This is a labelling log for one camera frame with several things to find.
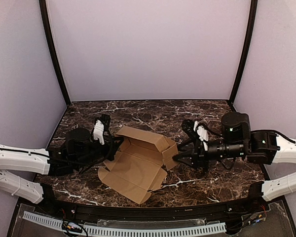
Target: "cardboard flap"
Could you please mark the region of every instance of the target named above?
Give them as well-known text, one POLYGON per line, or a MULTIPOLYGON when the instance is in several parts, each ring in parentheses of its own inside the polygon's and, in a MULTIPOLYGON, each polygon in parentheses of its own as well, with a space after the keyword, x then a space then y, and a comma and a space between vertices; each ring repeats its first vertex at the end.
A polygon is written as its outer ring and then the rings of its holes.
POLYGON ((122 153, 111 173, 147 191, 159 169, 157 164, 122 153))
POLYGON ((123 126, 117 133, 118 136, 132 138, 131 143, 154 151, 162 152, 170 147, 166 138, 157 133, 123 126))
POLYGON ((108 185, 116 192, 124 195, 137 204, 144 203, 151 196, 150 192, 116 176, 105 168, 99 169, 98 176, 102 183, 108 185))
POLYGON ((163 165, 163 156, 161 153, 157 151, 152 151, 144 147, 130 145, 124 152, 139 157, 141 159, 147 160, 149 162, 155 163, 159 166, 163 165))
POLYGON ((162 152, 162 161, 165 164, 167 170, 170 170, 178 164, 178 162, 174 161, 172 157, 177 155, 179 152, 176 142, 167 137, 166 139, 168 140, 169 144, 171 144, 171 147, 162 152))
POLYGON ((163 180, 167 177, 167 172, 160 168, 158 173, 156 174, 156 177, 154 178, 153 182, 151 183, 149 190, 155 191, 161 188, 161 184, 163 180))

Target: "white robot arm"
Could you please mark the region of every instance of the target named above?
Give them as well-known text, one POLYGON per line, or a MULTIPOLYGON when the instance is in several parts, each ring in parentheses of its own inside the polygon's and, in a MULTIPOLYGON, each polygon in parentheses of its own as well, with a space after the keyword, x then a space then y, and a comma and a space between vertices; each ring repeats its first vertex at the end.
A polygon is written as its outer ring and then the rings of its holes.
MULTIPOLYGON (((66 141, 56 151, 23 149, 0 144, 0 189, 38 204, 46 198, 44 194, 46 190, 50 193, 51 187, 30 182, 7 170, 60 176, 72 173, 74 169, 80 170, 85 166, 96 164, 104 156, 113 157, 113 154, 105 153, 110 145, 103 137, 104 125, 101 122, 110 118, 106 115, 101 118, 101 120, 96 119, 92 134, 84 128, 68 132, 66 141)), ((114 150, 117 150, 121 141, 121 139, 119 143, 110 141, 114 145, 114 150)))
MULTIPOLYGON (((295 163, 296 164, 296 140, 292 143, 282 136, 276 137, 277 145, 280 147, 275 154, 272 163, 295 163)), ((271 201, 281 195, 296 191, 296 172, 275 180, 264 181, 262 184, 263 199, 271 201)))

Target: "brown cardboard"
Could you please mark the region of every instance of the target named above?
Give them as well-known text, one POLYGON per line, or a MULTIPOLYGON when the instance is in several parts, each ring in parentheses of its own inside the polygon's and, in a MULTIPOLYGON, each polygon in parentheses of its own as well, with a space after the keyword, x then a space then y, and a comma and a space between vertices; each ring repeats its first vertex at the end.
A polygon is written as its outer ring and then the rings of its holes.
POLYGON ((142 204, 151 196, 151 191, 158 190, 167 170, 177 163, 172 157, 178 154, 177 145, 170 138, 124 126, 117 133, 124 142, 114 161, 104 161, 107 168, 100 168, 100 180, 131 199, 142 204))

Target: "marble tabletop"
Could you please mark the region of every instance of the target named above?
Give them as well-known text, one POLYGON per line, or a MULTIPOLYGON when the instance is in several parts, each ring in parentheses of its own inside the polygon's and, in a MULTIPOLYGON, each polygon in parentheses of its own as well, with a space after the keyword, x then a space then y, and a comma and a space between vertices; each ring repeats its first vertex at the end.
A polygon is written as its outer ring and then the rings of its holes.
MULTIPOLYGON (((220 131, 221 117, 230 112, 223 100, 150 100, 74 102, 62 118, 49 147, 58 147, 66 132, 77 127, 89 130, 94 118, 111 116, 110 130, 114 134, 123 125, 163 134, 177 143, 187 139, 181 130, 184 119, 205 121, 214 131, 220 131)), ((97 165, 83 175, 77 172, 61 177, 37 175, 35 182, 50 184, 59 200, 114 207, 178 207, 208 204, 245 198, 249 186, 264 180, 259 165, 238 159, 234 168, 225 170, 216 161, 203 173, 183 164, 168 171, 160 190, 154 191, 143 204, 136 204, 103 184, 97 165)))

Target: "white wall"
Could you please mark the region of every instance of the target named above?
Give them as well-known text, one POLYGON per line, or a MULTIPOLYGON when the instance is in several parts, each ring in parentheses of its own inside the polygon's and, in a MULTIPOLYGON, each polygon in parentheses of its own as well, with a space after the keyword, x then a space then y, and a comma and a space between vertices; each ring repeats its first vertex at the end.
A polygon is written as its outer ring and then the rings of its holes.
POLYGON ((228 99, 250 0, 48 0, 71 100, 228 99))
MULTIPOLYGON (((252 42, 235 108, 252 129, 276 129, 296 138, 296 0, 258 2, 252 42)), ((267 166, 271 178, 296 165, 267 166)), ((296 193, 287 195, 296 223, 296 193)))
MULTIPOLYGON (((46 147, 65 106, 38 1, 0 0, 0 143, 46 147)), ((7 234, 16 201, 0 191, 0 237, 7 234)))

